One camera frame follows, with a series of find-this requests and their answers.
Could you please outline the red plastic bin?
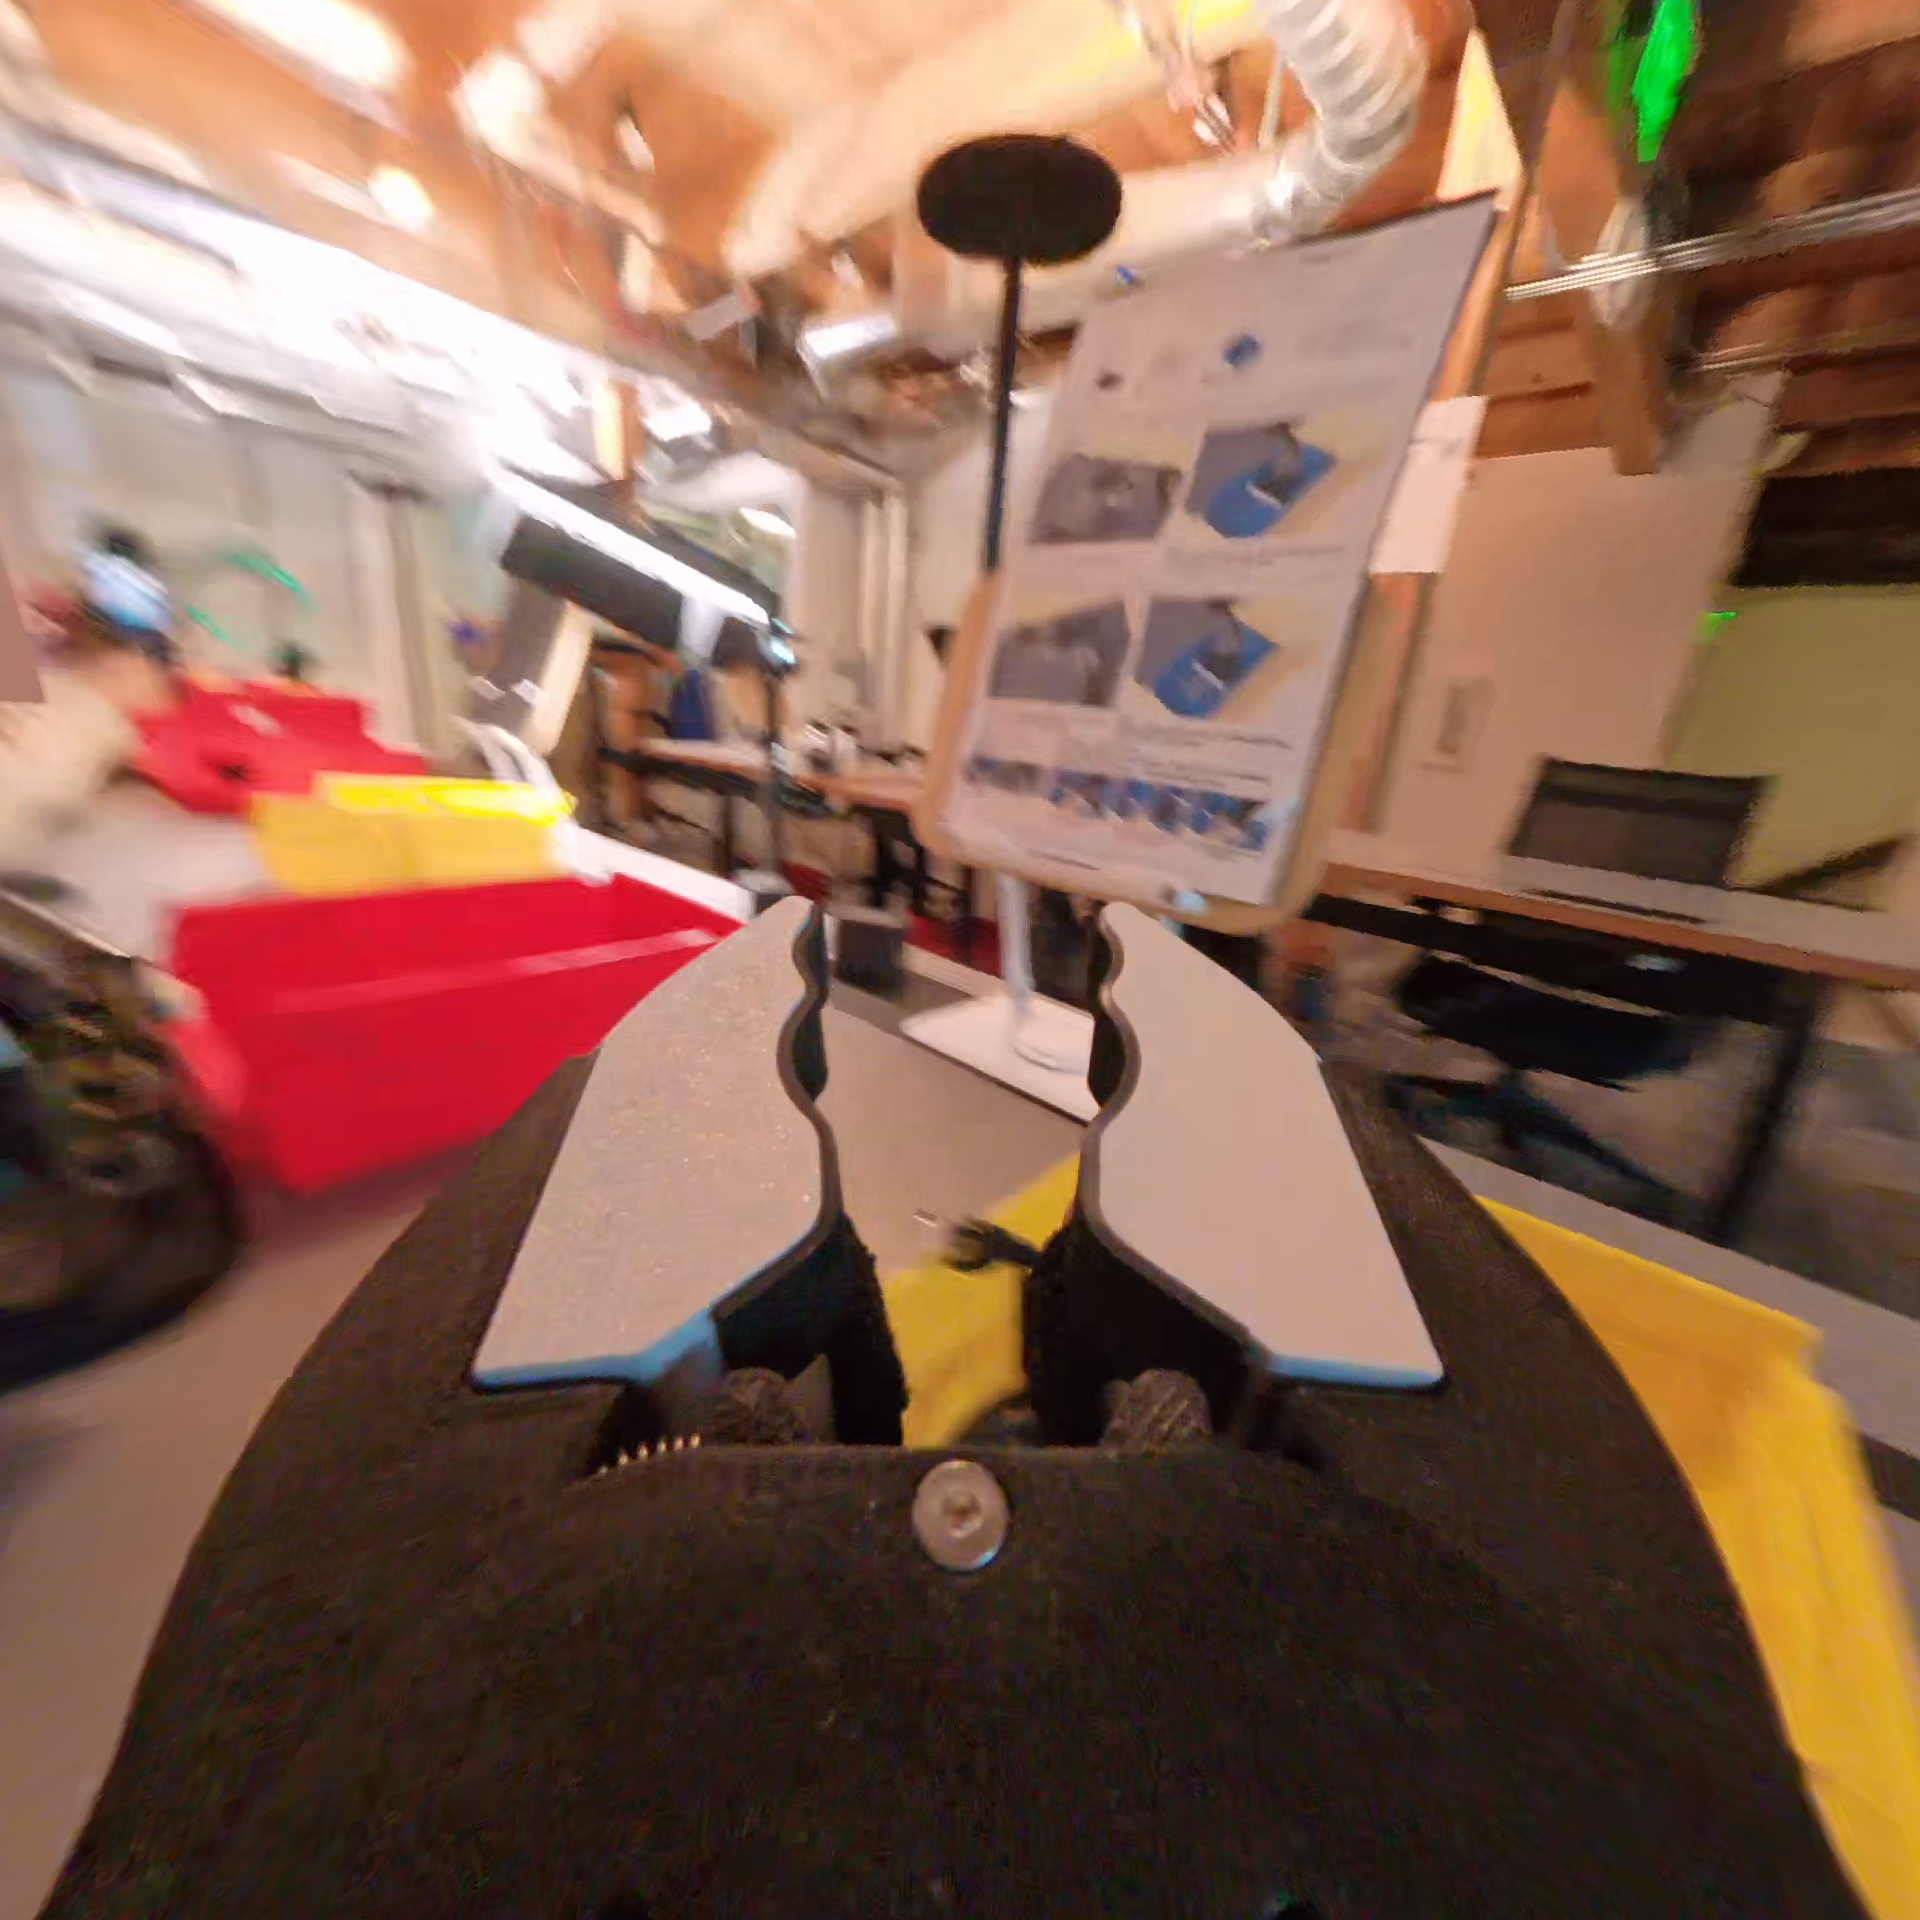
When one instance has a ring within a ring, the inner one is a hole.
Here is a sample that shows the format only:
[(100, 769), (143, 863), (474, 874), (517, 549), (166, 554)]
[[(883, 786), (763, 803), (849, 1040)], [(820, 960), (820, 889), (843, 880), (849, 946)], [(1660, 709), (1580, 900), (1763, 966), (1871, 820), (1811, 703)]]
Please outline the red plastic bin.
[(243, 1183), (320, 1194), (486, 1137), (737, 926), (634, 877), (197, 903), (174, 1043)]
[(246, 817), (257, 794), (306, 797), (331, 774), (426, 771), (417, 751), (371, 734), (369, 703), (280, 680), (183, 677), (134, 726), (131, 777), (200, 817)]

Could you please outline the white paper sheet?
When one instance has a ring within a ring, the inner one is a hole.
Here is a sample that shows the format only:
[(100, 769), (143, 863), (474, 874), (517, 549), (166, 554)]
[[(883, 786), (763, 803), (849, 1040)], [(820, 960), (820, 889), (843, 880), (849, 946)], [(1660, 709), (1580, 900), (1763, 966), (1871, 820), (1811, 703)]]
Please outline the white paper sheet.
[(1486, 409), (1480, 394), (1426, 403), (1380, 520), (1371, 577), (1437, 577), (1446, 569)]

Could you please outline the yellow plastic bin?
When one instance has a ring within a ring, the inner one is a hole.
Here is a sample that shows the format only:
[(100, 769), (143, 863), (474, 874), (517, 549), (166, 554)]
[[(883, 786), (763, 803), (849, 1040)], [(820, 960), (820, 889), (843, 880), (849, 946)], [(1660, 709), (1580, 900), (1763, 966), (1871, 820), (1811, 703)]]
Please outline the yellow plastic bin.
[(249, 831), (274, 889), (303, 900), (571, 874), (551, 817), (260, 794), (249, 809)]
[(914, 1837), (846, 1889), (974, 1917), (1914, 1917), (1917, 1669), (1811, 1331), (1474, 1197), (1363, 1197), (1434, 1386), (1286, 1374), (1126, 1254), (1074, 1160), (1037, 1297), (883, 1283), (903, 1443), (977, 1457), (1009, 1571)]
[(366, 817), (509, 820), (540, 829), (574, 814), (563, 789), (526, 780), (320, 774), (311, 797)]

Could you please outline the studio light panel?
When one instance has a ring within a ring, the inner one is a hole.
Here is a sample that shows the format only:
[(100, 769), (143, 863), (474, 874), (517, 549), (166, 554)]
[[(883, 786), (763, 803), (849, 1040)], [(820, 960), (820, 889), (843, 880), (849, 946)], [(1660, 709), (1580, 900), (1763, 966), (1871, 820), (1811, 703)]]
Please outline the studio light panel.
[(583, 611), (620, 637), (714, 666), (751, 663), (789, 677), (797, 640), (780, 591), (686, 534), (614, 514), (597, 491), (557, 489), (491, 469), (506, 600), (497, 663), (534, 669), (554, 649), (563, 611)]

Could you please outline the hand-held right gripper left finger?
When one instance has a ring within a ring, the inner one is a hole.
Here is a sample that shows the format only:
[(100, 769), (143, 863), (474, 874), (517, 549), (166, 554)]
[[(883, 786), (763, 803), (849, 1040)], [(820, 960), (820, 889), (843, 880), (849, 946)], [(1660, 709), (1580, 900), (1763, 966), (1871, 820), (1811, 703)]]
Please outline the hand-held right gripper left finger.
[(840, 1217), (823, 914), (783, 897), (594, 1051), (471, 1360), (489, 1391), (711, 1397), (723, 1331)]

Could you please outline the black pole with disc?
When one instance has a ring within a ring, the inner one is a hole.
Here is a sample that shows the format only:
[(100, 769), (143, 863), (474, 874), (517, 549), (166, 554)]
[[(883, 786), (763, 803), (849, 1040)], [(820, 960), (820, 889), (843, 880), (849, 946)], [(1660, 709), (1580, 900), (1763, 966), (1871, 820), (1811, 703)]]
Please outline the black pole with disc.
[(917, 183), (926, 237), (954, 257), (986, 260), (1000, 271), (994, 431), (980, 534), (986, 574), (997, 574), (1003, 551), (1023, 274), (1031, 266), (1071, 266), (1103, 249), (1120, 209), (1117, 169), (1089, 146), (1054, 134), (971, 137), (940, 154)]

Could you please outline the small black box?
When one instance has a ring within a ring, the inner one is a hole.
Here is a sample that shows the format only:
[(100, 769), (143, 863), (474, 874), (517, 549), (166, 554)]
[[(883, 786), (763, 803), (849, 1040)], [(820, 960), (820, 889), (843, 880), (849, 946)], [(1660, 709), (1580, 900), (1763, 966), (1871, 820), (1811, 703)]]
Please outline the small black box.
[(829, 909), (831, 977), (871, 997), (897, 997), (906, 977), (909, 920), (891, 906)]

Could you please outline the black office chair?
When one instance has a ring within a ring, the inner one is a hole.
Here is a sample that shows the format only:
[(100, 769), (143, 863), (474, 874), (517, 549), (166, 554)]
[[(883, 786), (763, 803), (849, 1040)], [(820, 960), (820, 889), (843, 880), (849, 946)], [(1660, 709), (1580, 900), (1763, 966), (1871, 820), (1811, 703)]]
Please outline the black office chair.
[[(1771, 1009), (1783, 1014), (1771, 1026), (1771, 1069), (1746, 1111), (1723, 1186), (1691, 1206), (1694, 1226), (1714, 1246), (1740, 1240), (1829, 994), (1806, 974), (1786, 974), (1771, 994)], [(1517, 1174), (1546, 1180), (1551, 1157), (1566, 1157), (1631, 1189), (1657, 1220), (1677, 1223), (1686, 1206), (1680, 1189), (1549, 1103), (1534, 1083), (1560, 1077), (1600, 1091), (1634, 1091), (1674, 1080), (1694, 1066), (1720, 1020), (1603, 1003), (1429, 951), (1397, 980), (1394, 1006), (1429, 1040), (1471, 1049), (1494, 1069), (1489, 1080), (1386, 1074), (1383, 1094), (1400, 1117), (1471, 1120), (1491, 1134), (1500, 1160)]]

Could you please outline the silver ventilation duct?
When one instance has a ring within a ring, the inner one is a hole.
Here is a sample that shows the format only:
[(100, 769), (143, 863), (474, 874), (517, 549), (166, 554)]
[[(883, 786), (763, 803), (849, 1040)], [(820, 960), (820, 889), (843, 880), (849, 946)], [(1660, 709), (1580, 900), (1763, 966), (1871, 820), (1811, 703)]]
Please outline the silver ventilation duct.
[(1317, 237), (1403, 151), (1429, 80), (1403, 3), (1251, 3), (1309, 109), (1286, 140), (1120, 180), (1097, 269), (1134, 286), (1200, 254)]

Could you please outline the white poster stand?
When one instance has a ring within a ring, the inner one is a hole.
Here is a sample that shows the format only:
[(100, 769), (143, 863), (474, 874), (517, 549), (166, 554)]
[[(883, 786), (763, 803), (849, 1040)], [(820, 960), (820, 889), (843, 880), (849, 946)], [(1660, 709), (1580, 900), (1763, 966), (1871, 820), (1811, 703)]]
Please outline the white poster stand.
[(1089, 1123), (1097, 1100), (1089, 1086), (1091, 1017), (1034, 986), (1034, 891), (997, 874), (997, 986), (914, 1014), (903, 1037), (1031, 1097), (1069, 1120)]

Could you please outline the green light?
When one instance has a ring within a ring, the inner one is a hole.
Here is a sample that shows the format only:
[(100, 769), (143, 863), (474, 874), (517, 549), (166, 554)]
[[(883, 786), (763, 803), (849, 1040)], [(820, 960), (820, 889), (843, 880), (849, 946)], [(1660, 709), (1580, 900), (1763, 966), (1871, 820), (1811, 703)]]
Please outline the green light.
[(1660, 157), (1700, 57), (1703, 14), (1703, 3), (1626, 3), (1620, 11), (1611, 83), (1637, 166)]

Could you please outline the person's dark printed shirt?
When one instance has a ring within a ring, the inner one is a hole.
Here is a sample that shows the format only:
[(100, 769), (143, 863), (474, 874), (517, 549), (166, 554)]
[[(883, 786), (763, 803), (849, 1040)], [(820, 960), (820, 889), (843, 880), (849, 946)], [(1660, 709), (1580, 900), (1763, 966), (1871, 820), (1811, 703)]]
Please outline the person's dark printed shirt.
[(3, 874), (3, 1391), (177, 1323), (249, 1240), (177, 1029), (194, 997)]

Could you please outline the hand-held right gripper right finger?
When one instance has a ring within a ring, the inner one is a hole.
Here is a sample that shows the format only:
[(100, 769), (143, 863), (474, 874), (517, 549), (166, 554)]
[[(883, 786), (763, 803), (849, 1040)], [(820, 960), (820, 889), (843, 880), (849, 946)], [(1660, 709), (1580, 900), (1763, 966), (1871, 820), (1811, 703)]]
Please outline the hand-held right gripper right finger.
[(1431, 1391), (1443, 1360), (1306, 1037), (1129, 903), (1097, 917), (1117, 1077), (1080, 1217), (1263, 1380)]

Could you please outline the wooden desk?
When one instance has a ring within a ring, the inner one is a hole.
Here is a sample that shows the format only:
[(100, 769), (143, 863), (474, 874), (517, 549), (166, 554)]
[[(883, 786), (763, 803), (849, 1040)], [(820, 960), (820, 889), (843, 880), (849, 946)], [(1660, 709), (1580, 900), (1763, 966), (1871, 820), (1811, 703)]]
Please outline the wooden desk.
[(1917, 991), (1917, 934), (1874, 909), (1526, 857), (1446, 863), (1380, 834), (1331, 840), (1303, 920), (1540, 980), (1609, 966), (1649, 980), (1717, 969), (1871, 994)]
[(737, 829), (734, 806), (754, 806), (771, 826), (766, 840), (774, 866), (786, 863), (780, 851), (780, 826), (794, 817), (851, 817), (869, 831), (869, 877), (860, 883), (869, 906), (903, 903), (914, 917), (929, 914), (934, 891), (931, 857), (914, 826), (923, 780), (889, 763), (860, 763), (851, 769), (811, 769), (789, 754), (771, 757), (757, 746), (709, 740), (643, 740), (634, 749), (600, 749), (603, 766), (634, 780), (663, 780), (691, 794), (720, 800), (723, 814), (709, 831), (723, 871), (734, 871)]

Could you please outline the open laptop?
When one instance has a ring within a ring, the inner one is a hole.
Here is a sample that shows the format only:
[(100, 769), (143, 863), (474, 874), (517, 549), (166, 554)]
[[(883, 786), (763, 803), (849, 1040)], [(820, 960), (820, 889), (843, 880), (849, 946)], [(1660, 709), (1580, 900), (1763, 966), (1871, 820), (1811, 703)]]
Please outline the open laptop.
[(1506, 891), (1537, 900), (1717, 923), (1769, 794), (1769, 777), (1546, 757), (1494, 874)]

